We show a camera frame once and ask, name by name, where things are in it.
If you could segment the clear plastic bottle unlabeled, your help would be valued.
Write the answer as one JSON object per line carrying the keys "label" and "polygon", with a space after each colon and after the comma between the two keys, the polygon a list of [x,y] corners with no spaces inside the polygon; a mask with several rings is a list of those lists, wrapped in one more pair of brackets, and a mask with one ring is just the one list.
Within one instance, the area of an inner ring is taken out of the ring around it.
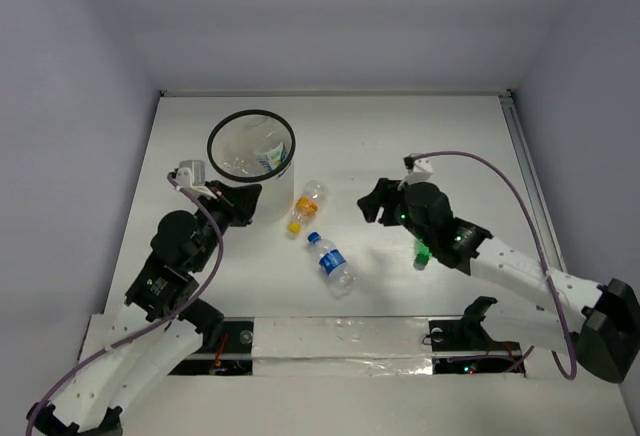
{"label": "clear plastic bottle unlabeled", "polygon": [[283,141],[276,121],[268,116],[249,115],[234,120],[222,153],[221,166],[234,176],[257,177],[264,173],[254,151],[268,143]]}

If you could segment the clear bottle green white label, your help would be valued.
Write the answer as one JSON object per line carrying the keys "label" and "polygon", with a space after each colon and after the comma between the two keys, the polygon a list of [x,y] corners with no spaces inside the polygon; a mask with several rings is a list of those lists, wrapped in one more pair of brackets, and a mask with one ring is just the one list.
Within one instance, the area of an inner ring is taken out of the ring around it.
{"label": "clear bottle green white label", "polygon": [[254,156],[261,170],[270,173],[284,165],[288,149],[283,141],[268,143],[255,150]]}

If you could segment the orange label bottle yellow cap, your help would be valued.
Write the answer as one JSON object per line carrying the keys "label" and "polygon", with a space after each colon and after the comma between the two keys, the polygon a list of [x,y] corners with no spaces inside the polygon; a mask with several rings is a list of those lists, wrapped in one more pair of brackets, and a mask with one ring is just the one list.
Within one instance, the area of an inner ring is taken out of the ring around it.
{"label": "orange label bottle yellow cap", "polygon": [[292,235],[298,235],[307,227],[327,205],[329,197],[328,187],[317,180],[305,184],[300,197],[294,204],[287,230]]}

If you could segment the green plastic bottle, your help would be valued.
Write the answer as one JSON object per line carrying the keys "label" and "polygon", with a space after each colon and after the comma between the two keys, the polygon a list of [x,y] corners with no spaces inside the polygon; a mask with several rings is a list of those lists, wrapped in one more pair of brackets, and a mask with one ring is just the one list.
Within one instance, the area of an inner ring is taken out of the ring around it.
{"label": "green plastic bottle", "polygon": [[413,267],[418,271],[423,271],[428,265],[431,257],[432,254],[429,247],[420,240],[415,240]]}

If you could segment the blue label bottle blue cap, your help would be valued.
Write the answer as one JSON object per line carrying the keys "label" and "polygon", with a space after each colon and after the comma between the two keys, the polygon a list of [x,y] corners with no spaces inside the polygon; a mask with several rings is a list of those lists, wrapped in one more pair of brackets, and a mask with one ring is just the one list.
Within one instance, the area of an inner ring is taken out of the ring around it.
{"label": "blue label bottle blue cap", "polygon": [[356,274],[350,263],[332,241],[318,232],[311,232],[307,241],[332,295],[336,298],[347,296],[356,281]]}

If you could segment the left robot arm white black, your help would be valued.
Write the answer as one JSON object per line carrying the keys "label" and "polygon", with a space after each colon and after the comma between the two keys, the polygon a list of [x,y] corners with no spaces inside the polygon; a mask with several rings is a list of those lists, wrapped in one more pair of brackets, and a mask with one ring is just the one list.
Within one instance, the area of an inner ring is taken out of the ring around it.
{"label": "left robot arm white black", "polygon": [[169,182],[197,208],[158,223],[151,253],[124,296],[101,348],[64,375],[27,414],[26,431],[44,435],[120,435],[141,401],[188,355],[215,348],[224,316],[201,299],[195,279],[222,262],[223,235],[245,227],[261,186]]}

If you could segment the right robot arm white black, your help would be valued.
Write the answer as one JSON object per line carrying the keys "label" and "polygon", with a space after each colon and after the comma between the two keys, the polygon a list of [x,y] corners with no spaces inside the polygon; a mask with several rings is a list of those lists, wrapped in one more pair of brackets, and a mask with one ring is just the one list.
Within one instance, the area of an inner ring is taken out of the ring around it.
{"label": "right robot arm white black", "polygon": [[639,301],[626,282],[544,270],[487,229],[455,216],[448,196],[429,182],[381,178],[357,206],[367,222],[405,228],[440,264],[528,300],[551,314],[553,328],[569,332],[545,335],[537,346],[574,353],[582,368],[609,383],[625,380],[639,354]]}

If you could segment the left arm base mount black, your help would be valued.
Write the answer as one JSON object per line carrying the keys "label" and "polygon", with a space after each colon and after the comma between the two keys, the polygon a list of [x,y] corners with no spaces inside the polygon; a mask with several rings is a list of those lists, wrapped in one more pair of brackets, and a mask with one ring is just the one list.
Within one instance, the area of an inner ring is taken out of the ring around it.
{"label": "left arm base mount black", "polygon": [[253,374],[253,319],[226,319],[215,346],[180,362],[171,376],[250,376]]}

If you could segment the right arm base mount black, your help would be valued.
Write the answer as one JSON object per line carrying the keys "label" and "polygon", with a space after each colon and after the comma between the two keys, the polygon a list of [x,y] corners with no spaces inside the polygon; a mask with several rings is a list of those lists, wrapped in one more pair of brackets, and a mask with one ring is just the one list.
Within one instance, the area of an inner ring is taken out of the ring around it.
{"label": "right arm base mount black", "polygon": [[496,303],[494,297],[480,296],[461,316],[429,321],[421,344],[432,350],[436,375],[526,375],[520,344],[496,341],[482,326],[487,311]]}

